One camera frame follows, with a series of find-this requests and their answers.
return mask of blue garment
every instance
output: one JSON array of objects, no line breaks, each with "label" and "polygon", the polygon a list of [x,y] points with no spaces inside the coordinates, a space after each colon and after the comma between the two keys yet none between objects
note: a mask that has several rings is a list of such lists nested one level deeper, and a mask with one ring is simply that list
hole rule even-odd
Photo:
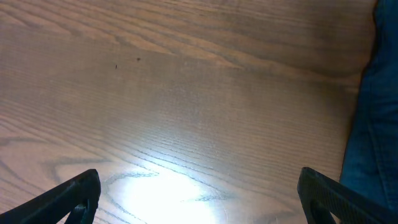
[{"label": "blue garment", "polygon": [[398,0],[379,0],[340,182],[398,212]]}]

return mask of brown wooden tabletop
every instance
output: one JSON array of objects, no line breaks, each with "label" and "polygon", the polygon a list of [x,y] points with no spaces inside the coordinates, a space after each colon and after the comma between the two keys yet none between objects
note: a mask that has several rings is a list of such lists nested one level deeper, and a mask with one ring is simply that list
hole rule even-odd
[{"label": "brown wooden tabletop", "polygon": [[1,0],[0,213],[98,170],[95,223],[305,223],[373,0]]}]

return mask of wooden table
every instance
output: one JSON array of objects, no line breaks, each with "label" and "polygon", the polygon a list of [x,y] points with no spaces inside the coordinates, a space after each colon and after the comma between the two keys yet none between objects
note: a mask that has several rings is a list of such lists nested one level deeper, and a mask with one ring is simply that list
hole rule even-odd
[{"label": "wooden table", "polygon": [[0,1],[0,212],[87,170],[95,223],[305,223],[338,180],[372,0]]}]

